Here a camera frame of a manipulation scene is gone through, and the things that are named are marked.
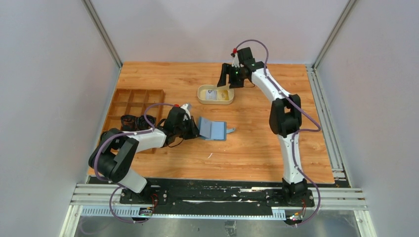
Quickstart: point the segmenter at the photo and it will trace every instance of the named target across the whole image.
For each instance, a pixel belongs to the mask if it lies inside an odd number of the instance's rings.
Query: gray floor
[[[76,237],[360,237],[352,211],[321,211],[307,224],[292,229],[282,221],[238,220],[226,228],[227,220],[150,219],[144,224],[126,224],[113,217],[84,217]]]

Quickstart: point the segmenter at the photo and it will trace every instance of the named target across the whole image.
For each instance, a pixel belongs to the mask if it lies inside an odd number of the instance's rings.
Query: white panel
[[[93,0],[123,61],[229,62],[238,43],[257,39],[271,63],[314,62],[346,2]]]
[[[56,237],[118,69],[80,0],[0,5],[0,236]]]
[[[380,237],[418,236],[419,1],[360,0],[319,68]]]

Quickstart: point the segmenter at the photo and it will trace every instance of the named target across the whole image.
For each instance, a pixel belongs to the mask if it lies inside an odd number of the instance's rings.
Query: wooden tabletop
[[[268,68],[285,90],[301,97],[302,108],[319,121],[305,66],[269,64]],[[155,154],[136,154],[131,165],[135,171],[161,178],[282,180],[281,147],[269,127],[271,102],[259,88],[235,89],[230,105],[198,102],[198,87],[217,84],[220,70],[221,63],[124,63],[117,88],[163,89],[166,103],[191,103],[196,122],[203,116],[236,128],[226,141],[192,139],[174,148],[157,149]],[[164,118],[169,110],[164,107]],[[303,117],[301,128],[315,126]],[[334,183],[323,134],[305,132],[299,140],[303,171],[315,182]]]

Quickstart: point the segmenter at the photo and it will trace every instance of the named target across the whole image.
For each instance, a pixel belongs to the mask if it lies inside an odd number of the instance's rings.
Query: beige basket
[[[205,94],[208,90],[227,90],[228,100],[207,100]],[[229,105],[233,102],[234,90],[230,89],[228,85],[217,87],[216,85],[201,85],[198,88],[198,100],[201,104],[206,105]]]

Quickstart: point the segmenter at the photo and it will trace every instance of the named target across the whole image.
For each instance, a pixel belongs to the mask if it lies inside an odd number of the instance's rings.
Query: white wall
[[[419,1],[360,0],[319,68],[379,237],[418,236]]]
[[[56,237],[118,70],[80,0],[0,5],[0,236]]]
[[[230,61],[241,41],[271,63],[312,63],[347,0],[93,0],[123,61]],[[264,58],[263,48],[253,49]]]

